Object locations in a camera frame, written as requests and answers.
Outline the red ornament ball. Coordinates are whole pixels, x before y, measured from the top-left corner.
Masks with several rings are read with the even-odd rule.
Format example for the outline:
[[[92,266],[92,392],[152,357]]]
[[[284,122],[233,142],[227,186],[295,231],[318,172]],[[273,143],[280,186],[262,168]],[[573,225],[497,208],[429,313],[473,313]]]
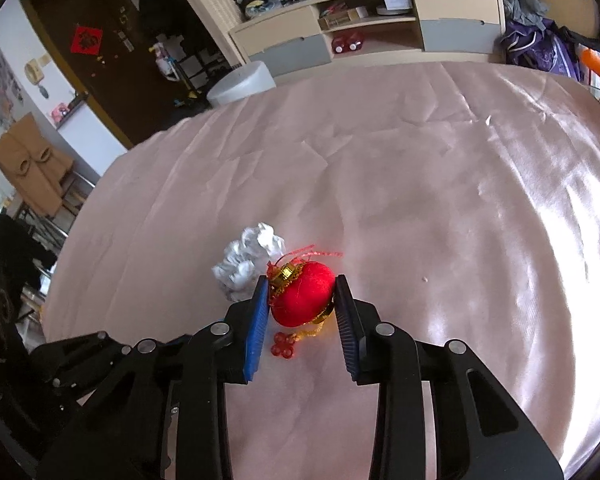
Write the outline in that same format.
[[[332,315],[336,274],[323,262],[340,252],[322,252],[309,245],[287,252],[266,267],[268,307],[283,327],[273,336],[271,353],[290,360],[298,342],[321,333]]]

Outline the pink satin tablecloth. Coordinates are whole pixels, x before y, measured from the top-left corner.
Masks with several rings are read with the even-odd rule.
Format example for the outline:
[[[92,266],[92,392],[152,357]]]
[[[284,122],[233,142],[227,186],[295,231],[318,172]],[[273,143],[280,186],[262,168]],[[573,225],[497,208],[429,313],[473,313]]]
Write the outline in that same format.
[[[118,157],[62,248],[50,341],[218,320],[226,245],[326,252],[414,338],[458,338],[573,476],[600,444],[600,103],[516,66],[349,68],[187,118]]]

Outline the tan hanging coat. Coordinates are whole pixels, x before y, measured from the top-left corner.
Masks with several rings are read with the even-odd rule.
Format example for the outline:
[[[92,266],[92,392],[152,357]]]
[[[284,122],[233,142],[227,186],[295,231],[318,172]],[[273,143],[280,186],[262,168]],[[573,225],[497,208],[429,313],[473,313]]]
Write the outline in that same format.
[[[42,217],[55,217],[64,201],[62,181],[74,159],[42,135],[31,113],[0,137],[0,169],[23,201]]]

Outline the white cylindrical stool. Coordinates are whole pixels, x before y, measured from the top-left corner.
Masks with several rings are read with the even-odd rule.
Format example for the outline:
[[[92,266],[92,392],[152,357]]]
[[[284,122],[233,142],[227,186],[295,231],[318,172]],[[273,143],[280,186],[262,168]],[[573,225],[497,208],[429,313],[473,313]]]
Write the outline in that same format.
[[[262,61],[254,61],[224,76],[209,90],[207,100],[215,108],[275,87],[275,80],[266,65]]]

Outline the beige TV cabinet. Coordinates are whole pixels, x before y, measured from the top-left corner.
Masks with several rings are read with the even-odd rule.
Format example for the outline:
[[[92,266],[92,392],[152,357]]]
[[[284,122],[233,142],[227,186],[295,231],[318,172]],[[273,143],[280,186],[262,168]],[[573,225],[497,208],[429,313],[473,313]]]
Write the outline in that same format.
[[[282,84],[338,68],[426,62],[501,63],[503,0],[304,0],[242,23],[244,62]]]

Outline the red diamond door sign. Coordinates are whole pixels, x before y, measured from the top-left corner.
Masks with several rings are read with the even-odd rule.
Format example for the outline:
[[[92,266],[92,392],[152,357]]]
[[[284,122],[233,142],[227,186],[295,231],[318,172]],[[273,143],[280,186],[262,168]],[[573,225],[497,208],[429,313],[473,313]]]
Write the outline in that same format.
[[[70,52],[74,54],[99,55],[104,31],[100,28],[76,25]]]

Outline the dark wooden door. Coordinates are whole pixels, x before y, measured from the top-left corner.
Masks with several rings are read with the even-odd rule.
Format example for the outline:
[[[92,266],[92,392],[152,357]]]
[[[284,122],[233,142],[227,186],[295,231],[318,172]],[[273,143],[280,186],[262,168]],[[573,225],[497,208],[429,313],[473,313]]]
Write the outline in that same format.
[[[132,0],[20,0],[50,56],[125,148],[204,110],[181,81],[167,80]],[[74,54],[76,25],[104,31],[99,55]]]

